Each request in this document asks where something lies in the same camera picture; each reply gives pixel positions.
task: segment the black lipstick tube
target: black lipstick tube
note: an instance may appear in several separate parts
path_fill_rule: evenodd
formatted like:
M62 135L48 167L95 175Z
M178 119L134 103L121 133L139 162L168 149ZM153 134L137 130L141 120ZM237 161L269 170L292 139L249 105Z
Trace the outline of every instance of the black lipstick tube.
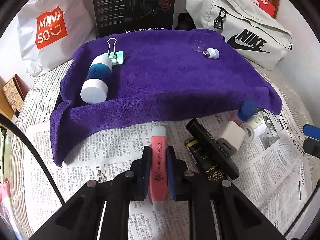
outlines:
M209 155L201 148L200 143L195 138L187 140L184 145L195 159L200 173L208 180L219 183L227 179L224 172L209 158Z
M219 146L212 135L204 128L197 119L193 118L186 126L187 130L201 144L209 157L232 179L239 177L237 165L229 158L226 152Z

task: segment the blue cylinder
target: blue cylinder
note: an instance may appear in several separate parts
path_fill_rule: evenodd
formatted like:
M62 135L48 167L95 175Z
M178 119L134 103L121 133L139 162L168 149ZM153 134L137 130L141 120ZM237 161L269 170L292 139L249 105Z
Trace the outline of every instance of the blue cylinder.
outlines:
M257 104L251 99L243 101L239 109L231 116L230 120L241 125L257 112Z
M111 72L112 60L108 56L99 55L95 57L80 92L82 100L88 104L106 101Z

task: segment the nike swoosh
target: nike swoosh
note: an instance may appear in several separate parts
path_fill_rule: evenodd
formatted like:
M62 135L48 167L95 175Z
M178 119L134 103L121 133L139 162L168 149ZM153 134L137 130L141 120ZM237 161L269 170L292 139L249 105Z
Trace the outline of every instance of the nike swoosh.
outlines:
M253 48L253 47L249 47L249 46L245 46L245 45L241 45L236 43L235 38L236 36L232 36L229 40L228 40L228 44L233 47L234 49L244 49L244 50L253 50L253 51L259 51L259 52L266 52L266 53L270 53L264 50L261 50L260 48Z

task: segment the white plastic bag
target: white plastic bag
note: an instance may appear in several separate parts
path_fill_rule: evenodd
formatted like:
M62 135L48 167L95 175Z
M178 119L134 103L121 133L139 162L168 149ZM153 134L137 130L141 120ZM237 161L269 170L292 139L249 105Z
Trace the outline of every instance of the white plastic bag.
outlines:
M18 21L21 57L35 77L69 60L94 26L81 0L29 0Z

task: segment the mint green binder clip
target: mint green binder clip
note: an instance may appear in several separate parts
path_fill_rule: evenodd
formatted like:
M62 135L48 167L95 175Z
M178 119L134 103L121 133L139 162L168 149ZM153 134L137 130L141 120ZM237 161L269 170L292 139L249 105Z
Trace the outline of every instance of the mint green binder clip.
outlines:
M115 40L115 42L113 43L113 52L110 52L110 40ZM112 60L113 65L122 66L124 61L124 54L123 51L116 51L116 42L116 38L110 38L109 40L107 40L107 43L109 45L108 53L103 53L102 55L107 55Z

